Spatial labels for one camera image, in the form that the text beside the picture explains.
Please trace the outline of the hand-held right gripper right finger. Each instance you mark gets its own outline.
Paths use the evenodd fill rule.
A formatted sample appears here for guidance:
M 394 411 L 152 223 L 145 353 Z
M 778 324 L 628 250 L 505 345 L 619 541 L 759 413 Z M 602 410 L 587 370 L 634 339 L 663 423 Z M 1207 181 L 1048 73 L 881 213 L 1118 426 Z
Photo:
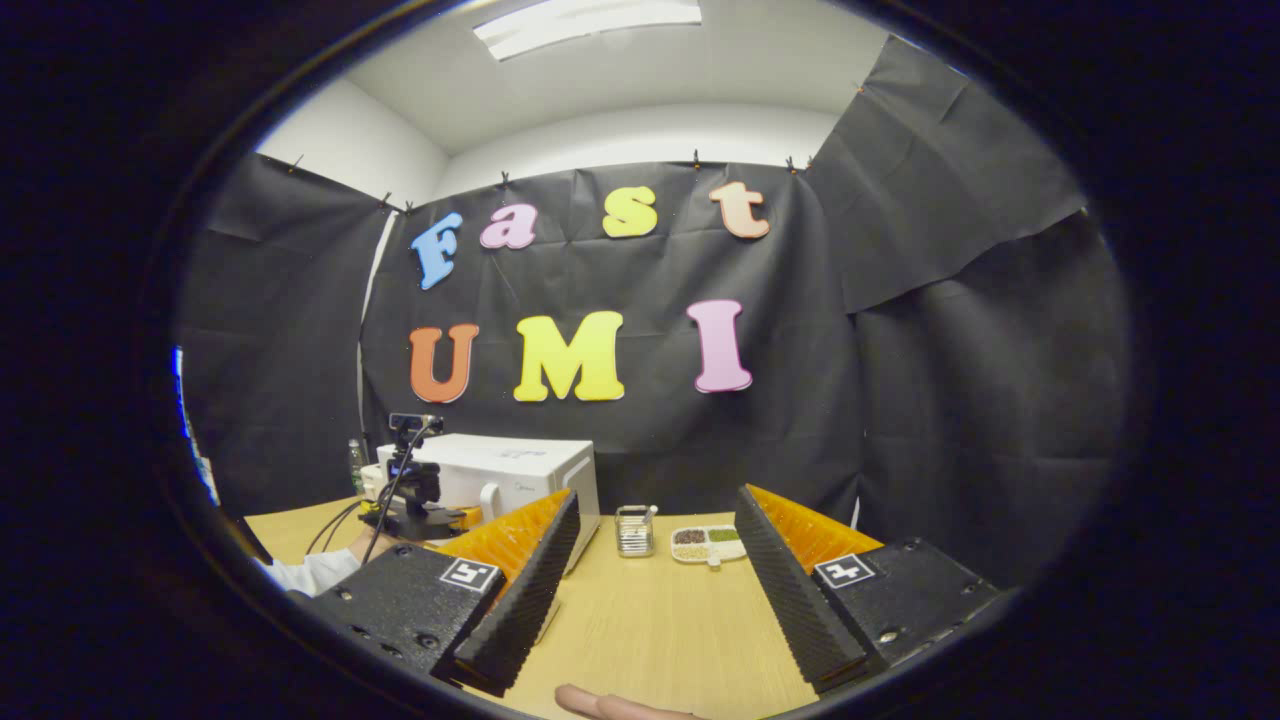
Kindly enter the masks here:
M 762 487 L 739 489 L 735 527 L 818 694 L 934 648 L 1001 596 L 923 538 L 886 544 Z

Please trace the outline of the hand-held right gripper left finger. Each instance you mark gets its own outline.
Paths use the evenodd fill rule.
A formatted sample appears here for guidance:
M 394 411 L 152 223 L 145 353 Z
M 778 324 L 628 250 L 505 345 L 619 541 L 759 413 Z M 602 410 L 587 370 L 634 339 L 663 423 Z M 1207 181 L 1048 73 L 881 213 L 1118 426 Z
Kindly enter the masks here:
M 401 543 L 301 603 L 416 676 L 503 696 L 556 598 L 581 528 L 564 488 L 440 547 Z

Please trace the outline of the white microwave oven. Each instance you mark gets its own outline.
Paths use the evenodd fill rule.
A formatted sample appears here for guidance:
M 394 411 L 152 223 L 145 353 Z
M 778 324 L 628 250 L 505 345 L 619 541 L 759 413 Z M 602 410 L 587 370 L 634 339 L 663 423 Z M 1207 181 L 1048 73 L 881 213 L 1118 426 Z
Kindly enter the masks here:
M 413 448 L 412 460 L 440 466 L 442 496 L 435 505 L 472 515 L 454 521 L 453 530 L 470 530 L 561 489 L 575 489 L 580 528 L 566 573 L 575 569 L 599 527 L 600 502 L 590 441 L 449 433 L 425 438 Z

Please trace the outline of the white divided grain dish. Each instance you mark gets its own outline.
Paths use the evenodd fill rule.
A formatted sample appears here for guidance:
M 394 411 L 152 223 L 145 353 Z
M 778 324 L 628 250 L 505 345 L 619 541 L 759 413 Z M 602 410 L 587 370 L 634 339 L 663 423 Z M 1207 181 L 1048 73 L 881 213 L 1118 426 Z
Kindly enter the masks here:
M 672 530 L 669 555 L 677 562 L 718 568 L 748 556 L 733 525 L 685 527 Z

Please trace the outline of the clear jar with spoon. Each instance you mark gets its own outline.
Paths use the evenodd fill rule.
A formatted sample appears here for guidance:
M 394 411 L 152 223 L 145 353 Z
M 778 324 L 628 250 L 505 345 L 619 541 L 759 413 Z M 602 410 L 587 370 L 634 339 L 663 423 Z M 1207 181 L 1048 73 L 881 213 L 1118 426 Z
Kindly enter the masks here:
M 658 512 L 654 503 L 631 503 L 614 511 L 614 537 L 618 555 L 623 559 L 650 557 L 655 552 L 653 519 Z

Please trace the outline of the black backdrop cloth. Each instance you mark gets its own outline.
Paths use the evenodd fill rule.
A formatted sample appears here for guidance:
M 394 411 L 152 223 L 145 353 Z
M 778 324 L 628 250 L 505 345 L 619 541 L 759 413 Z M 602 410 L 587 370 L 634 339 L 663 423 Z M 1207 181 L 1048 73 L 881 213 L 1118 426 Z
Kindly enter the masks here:
M 1108 246 L 986 87 L 890 37 L 813 165 L 559 170 L 411 211 L 229 177 L 174 320 L 223 506 L 347 496 L 392 411 L 588 441 L 598 510 L 769 489 L 922 536 L 996 585 L 1062 552 L 1112 474 L 1129 374 Z

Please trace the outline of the ceiling light panel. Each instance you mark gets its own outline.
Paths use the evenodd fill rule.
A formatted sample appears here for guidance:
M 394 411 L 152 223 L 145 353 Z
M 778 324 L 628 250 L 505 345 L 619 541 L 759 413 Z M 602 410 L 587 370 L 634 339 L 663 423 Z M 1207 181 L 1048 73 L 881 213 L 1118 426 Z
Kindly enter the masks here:
M 541 0 L 472 28 L 498 61 L 621 29 L 699 26 L 700 0 Z

